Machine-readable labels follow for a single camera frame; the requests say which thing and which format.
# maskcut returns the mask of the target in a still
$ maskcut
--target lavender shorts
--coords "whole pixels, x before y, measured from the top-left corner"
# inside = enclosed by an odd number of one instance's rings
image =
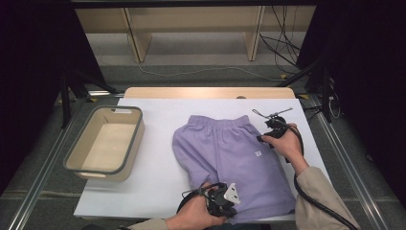
[[[240,204],[232,224],[291,213],[295,208],[278,155],[259,143],[248,116],[214,120],[191,116],[173,135],[172,147],[188,172],[191,189],[202,183],[236,183]]]

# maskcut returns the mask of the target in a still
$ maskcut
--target handheld controller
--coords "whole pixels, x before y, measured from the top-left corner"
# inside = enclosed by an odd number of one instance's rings
[[[271,115],[269,115],[269,116],[263,116],[263,115],[260,114],[258,111],[256,111],[255,109],[253,109],[253,112],[257,113],[257,114],[260,115],[261,117],[264,117],[264,118],[269,119],[269,120],[266,121],[265,123],[266,123],[267,127],[272,128],[272,131],[270,131],[270,132],[265,132],[265,133],[263,133],[263,135],[271,136],[271,137],[273,137],[273,138],[281,138],[281,137],[286,133],[287,127],[285,126],[286,120],[285,120],[283,117],[280,117],[279,114],[281,114],[281,113],[283,113],[283,112],[286,112],[286,111],[289,111],[289,110],[291,110],[291,109],[292,109],[292,108],[290,107],[290,108],[288,108],[288,109],[286,109],[286,110],[284,110],[284,111],[276,112],[276,113],[273,113],[273,114],[271,114]],[[262,140],[261,136],[257,136],[257,140],[258,140],[259,142],[264,142],[264,141]],[[274,146],[272,146],[271,144],[269,144],[269,148],[273,149]]]
[[[232,183],[230,187],[227,187],[226,183],[216,183],[191,191],[186,197],[184,197],[176,213],[178,213],[181,208],[195,196],[206,197],[207,210],[212,216],[226,217],[228,219],[237,214],[237,211],[233,206],[239,204],[240,200],[238,198],[235,183]]]

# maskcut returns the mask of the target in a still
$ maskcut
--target beige plastic bin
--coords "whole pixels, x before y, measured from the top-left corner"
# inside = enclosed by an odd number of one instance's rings
[[[99,106],[80,131],[64,160],[82,178],[126,180],[145,130],[138,107]]]

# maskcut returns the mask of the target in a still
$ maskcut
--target beige sleeve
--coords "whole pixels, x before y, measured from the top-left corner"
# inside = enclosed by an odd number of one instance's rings
[[[297,181],[308,196],[347,219],[358,229],[361,229],[341,197],[320,169],[314,167],[305,169],[297,177]],[[300,195],[298,195],[296,201],[296,226],[298,229],[349,229],[335,218],[308,203]]]
[[[153,218],[127,227],[131,230],[168,230],[164,219]]]

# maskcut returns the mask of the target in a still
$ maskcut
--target human hand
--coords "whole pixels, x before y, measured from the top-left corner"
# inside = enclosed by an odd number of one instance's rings
[[[296,131],[299,133],[296,124],[288,125],[296,129]],[[299,138],[292,130],[288,129],[281,138],[273,138],[266,135],[261,136],[261,138],[264,142],[274,146],[275,150],[280,155],[289,160],[296,172],[296,175],[299,175],[305,168],[308,167],[302,153]]]
[[[206,197],[203,195],[193,197],[175,216],[166,219],[169,230],[199,230],[221,225],[225,221],[225,217],[218,218],[209,214]]]

